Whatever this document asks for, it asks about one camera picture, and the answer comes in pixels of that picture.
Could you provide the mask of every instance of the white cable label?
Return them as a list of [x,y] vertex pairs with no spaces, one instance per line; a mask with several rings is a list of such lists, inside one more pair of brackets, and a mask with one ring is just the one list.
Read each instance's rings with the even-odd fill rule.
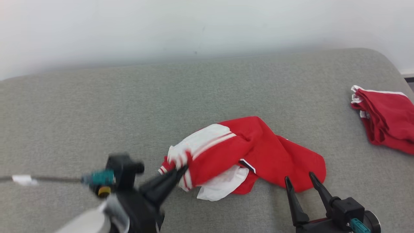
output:
[[14,182],[22,186],[32,186],[38,184],[37,180],[32,179],[30,175],[13,175],[12,179]]

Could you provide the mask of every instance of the folded red clothing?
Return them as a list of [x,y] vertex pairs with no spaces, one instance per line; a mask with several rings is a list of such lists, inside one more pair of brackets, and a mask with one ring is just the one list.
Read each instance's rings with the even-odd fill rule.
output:
[[285,187],[289,176],[297,192],[312,188],[309,172],[323,182],[325,161],[319,154],[273,131],[257,116],[220,122],[203,128],[171,146],[160,173],[190,163],[179,186],[201,186],[234,165],[249,169],[233,193],[246,194],[258,177]]
[[351,88],[351,106],[360,110],[369,141],[414,155],[414,105],[402,92]]

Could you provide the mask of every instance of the couch cushion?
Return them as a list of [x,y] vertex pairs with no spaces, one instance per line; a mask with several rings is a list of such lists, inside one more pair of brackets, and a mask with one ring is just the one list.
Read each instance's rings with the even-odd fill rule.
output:
[[[414,94],[390,61],[368,49],[47,73],[2,81],[0,175],[79,176],[128,151],[155,175],[170,145],[212,123],[257,115],[278,135],[325,158],[325,186],[352,196],[383,232],[414,228],[414,157],[371,145],[349,103],[352,85]],[[53,232],[99,201],[85,187],[1,185],[0,232]],[[164,232],[295,232],[283,188],[259,180],[217,202],[176,189]],[[324,217],[315,190],[298,194]]]

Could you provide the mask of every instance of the cable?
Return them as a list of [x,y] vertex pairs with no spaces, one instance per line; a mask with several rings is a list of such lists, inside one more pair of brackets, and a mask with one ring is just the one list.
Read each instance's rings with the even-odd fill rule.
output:
[[6,182],[6,181],[13,181],[11,176],[2,176],[0,177],[0,182]]
[[69,178],[69,177],[32,176],[32,178],[38,181],[59,182],[59,183],[80,183],[81,182],[81,178]]
[[[52,177],[52,176],[31,176],[32,179],[45,182],[59,182],[59,183],[81,183],[81,178],[69,177]],[[13,181],[12,176],[0,177],[0,182]]]

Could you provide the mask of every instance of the teal cable connector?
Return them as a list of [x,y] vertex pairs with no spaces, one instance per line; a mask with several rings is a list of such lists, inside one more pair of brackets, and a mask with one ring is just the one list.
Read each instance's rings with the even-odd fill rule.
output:
[[357,218],[351,219],[350,227],[355,233],[371,233],[371,231]]
[[82,183],[86,185],[112,185],[115,184],[113,170],[103,170],[82,176]]

